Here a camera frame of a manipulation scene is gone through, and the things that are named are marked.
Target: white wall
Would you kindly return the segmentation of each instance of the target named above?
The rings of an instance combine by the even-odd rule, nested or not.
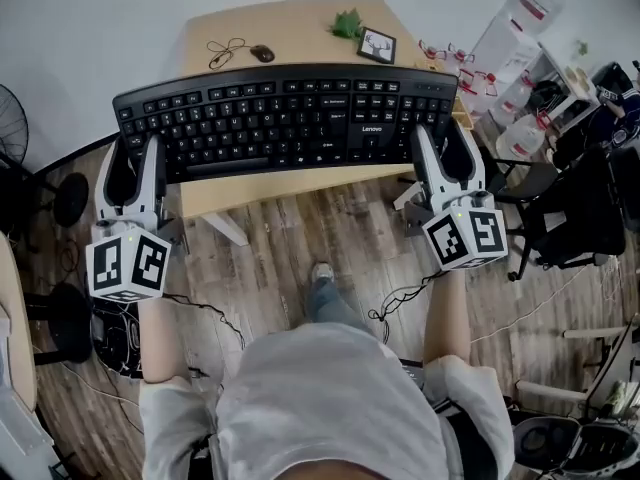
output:
[[[271,0],[0,0],[0,83],[27,112],[26,164],[39,169],[116,131],[111,99],[177,73],[187,19],[264,1]],[[416,38],[465,49],[504,2],[386,1]],[[567,28],[580,31],[594,51],[624,60],[631,72],[634,52],[640,57],[640,37],[631,37],[640,0],[584,1],[567,0],[564,28],[549,31],[551,41],[563,47],[574,39]],[[610,26],[620,14],[623,23]],[[590,26],[593,20],[606,30]]]

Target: black mouse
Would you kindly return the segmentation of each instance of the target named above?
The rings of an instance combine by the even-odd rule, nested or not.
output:
[[[253,55],[260,62],[271,62],[276,58],[271,49],[263,44],[252,46],[249,51],[251,52],[251,55]]]

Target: keyboard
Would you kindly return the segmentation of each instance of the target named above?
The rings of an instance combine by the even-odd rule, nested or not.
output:
[[[207,73],[113,100],[137,168],[154,134],[168,183],[310,167],[411,162],[409,135],[442,144],[457,78],[418,69],[290,64]]]

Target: stool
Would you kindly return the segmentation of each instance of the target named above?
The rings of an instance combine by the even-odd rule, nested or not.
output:
[[[75,287],[57,284],[49,295],[24,294],[29,320],[46,321],[56,345],[54,352],[34,354],[36,366],[71,361],[83,363],[91,356],[91,310]]]

